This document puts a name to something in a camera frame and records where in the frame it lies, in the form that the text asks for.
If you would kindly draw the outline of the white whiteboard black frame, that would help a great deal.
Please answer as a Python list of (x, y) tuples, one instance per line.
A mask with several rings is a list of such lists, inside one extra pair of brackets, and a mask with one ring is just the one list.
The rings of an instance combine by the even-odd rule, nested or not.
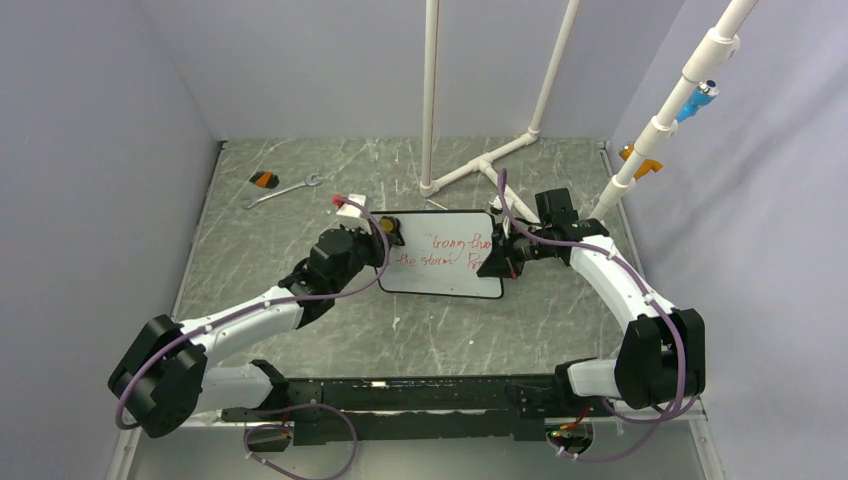
[(480, 299), (503, 296), (503, 281), (480, 277), (492, 251), (494, 218), (483, 210), (384, 211), (399, 221), (402, 246), (390, 250), (378, 280), (387, 293)]

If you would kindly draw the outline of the yellow black round eraser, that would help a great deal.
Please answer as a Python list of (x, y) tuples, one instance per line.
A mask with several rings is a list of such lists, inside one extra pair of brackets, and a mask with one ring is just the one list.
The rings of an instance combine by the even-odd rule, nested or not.
[(382, 216), (378, 223), (392, 247), (402, 247), (406, 244), (401, 234), (401, 222), (397, 217)]

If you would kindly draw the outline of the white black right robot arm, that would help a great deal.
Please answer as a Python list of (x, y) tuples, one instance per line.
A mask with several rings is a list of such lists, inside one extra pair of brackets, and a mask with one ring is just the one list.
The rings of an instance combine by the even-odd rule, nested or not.
[(535, 197), (539, 220), (505, 215), (493, 229), (481, 278), (516, 279), (530, 261), (557, 259), (579, 274), (618, 322), (623, 339), (612, 360), (582, 359), (558, 365), (551, 401), (574, 415), (586, 405), (613, 400), (662, 420), (691, 407), (705, 389), (705, 323), (653, 289), (621, 255), (597, 219), (581, 219), (567, 189)]

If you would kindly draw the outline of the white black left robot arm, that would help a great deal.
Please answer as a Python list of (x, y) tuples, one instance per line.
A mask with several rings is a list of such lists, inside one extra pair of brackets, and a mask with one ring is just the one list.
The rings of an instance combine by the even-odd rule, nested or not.
[(382, 270), (391, 243), (380, 227), (324, 231), (307, 258), (259, 296), (205, 317), (145, 323), (107, 380), (116, 425), (167, 435), (193, 415), (249, 408), (272, 420), (287, 406), (287, 381), (269, 362), (222, 361), (266, 338), (301, 329), (350, 295), (366, 267)]

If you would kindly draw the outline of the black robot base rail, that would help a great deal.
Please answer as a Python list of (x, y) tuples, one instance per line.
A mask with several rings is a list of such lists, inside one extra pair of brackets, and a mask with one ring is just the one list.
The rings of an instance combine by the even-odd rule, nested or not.
[(609, 419), (597, 398), (570, 397), (552, 374), (291, 378), (281, 399), (223, 410), (226, 423), (286, 422), (297, 446), (346, 440), (508, 437), (538, 441), (572, 422)]

